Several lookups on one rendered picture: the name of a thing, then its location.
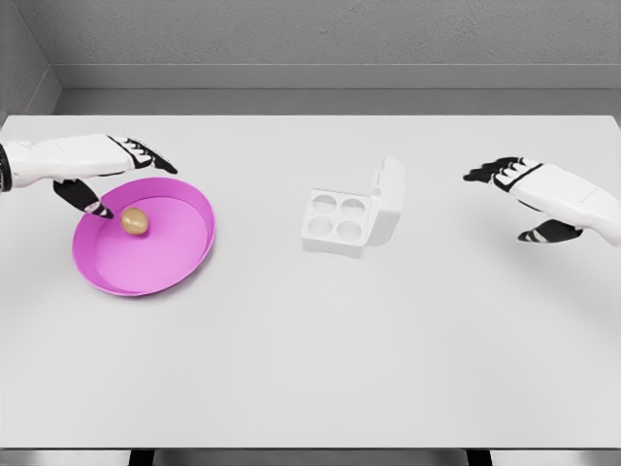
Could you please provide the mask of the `brown egg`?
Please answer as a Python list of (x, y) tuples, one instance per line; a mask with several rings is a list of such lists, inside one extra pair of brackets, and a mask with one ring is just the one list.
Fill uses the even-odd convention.
[(122, 211), (120, 224), (123, 231), (131, 236), (145, 235), (149, 229), (147, 214), (136, 207), (126, 208)]

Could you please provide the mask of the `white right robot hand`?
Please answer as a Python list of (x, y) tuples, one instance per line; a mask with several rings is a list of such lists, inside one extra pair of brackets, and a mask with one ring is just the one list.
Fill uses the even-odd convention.
[(508, 156), (473, 168), (463, 180), (494, 185), (548, 216), (544, 223), (520, 233), (520, 242), (556, 244), (592, 230), (621, 249), (621, 199), (557, 165)]

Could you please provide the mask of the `white egg box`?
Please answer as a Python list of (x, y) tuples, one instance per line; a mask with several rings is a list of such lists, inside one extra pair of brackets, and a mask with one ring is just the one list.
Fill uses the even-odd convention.
[(302, 250), (359, 258), (365, 247), (386, 244), (404, 209), (406, 179), (404, 163), (385, 157), (374, 172), (369, 194), (311, 190), (302, 225)]

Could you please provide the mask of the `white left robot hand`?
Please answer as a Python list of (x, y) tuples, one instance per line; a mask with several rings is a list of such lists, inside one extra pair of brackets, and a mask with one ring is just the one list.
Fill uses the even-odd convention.
[(175, 175), (178, 170), (140, 141), (105, 134), (54, 139), (43, 143), (40, 175), (52, 180), (54, 192), (79, 211), (114, 217), (87, 179), (110, 177), (154, 167)]

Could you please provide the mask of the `pink round plate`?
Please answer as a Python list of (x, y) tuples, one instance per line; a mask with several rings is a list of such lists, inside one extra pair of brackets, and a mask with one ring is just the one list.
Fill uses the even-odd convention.
[[(72, 245), (78, 271), (100, 290), (119, 296), (162, 291), (187, 278), (212, 248), (212, 204), (189, 183), (144, 178), (113, 188), (102, 200), (114, 218), (82, 216)], [(145, 234), (123, 230), (120, 218), (127, 208), (147, 215)]]

